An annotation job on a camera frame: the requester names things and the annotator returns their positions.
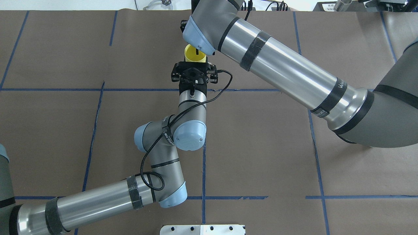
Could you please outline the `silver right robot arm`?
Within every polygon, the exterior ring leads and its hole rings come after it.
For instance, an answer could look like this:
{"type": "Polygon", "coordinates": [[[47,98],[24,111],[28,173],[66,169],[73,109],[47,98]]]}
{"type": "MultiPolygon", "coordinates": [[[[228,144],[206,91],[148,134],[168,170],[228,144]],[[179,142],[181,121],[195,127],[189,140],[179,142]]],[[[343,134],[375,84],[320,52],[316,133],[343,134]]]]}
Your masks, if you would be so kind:
{"type": "Polygon", "coordinates": [[[355,89],[236,14],[242,0],[192,1],[184,40],[219,51],[327,121],[348,143],[397,148],[418,142],[417,40],[373,91],[355,89]]]}

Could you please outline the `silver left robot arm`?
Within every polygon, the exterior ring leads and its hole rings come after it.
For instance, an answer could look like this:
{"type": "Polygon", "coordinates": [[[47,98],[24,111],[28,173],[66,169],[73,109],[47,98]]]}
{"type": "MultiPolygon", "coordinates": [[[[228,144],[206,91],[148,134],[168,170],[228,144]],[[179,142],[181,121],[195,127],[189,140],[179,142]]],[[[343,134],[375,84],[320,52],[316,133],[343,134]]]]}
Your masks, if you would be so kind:
{"type": "Polygon", "coordinates": [[[16,203],[39,206],[57,196],[125,180],[144,153],[142,124],[175,113],[176,90],[7,90],[1,92],[1,143],[16,203]]]}

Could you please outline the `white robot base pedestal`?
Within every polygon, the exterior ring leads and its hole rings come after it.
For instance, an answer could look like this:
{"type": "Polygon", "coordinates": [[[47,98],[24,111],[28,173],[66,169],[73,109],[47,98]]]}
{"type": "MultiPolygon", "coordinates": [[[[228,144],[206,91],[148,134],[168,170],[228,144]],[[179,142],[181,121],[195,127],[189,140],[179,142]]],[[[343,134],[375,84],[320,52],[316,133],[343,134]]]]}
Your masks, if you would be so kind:
{"type": "Polygon", "coordinates": [[[167,225],[160,230],[160,235],[246,235],[245,225],[167,225]]]}

